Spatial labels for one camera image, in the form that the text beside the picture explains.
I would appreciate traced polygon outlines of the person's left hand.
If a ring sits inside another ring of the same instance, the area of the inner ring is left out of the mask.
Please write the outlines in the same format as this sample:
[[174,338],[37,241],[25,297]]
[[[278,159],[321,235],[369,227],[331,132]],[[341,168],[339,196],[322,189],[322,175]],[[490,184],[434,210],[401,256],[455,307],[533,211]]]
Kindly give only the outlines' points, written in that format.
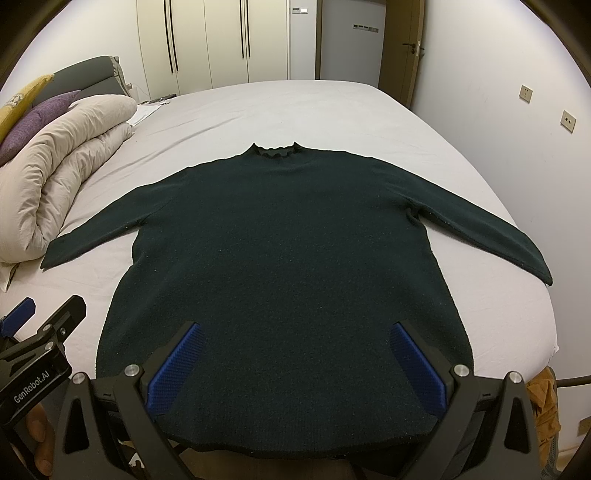
[[48,478],[53,475],[55,431],[41,404],[33,407],[25,417],[29,435],[36,442],[34,463],[38,471]]

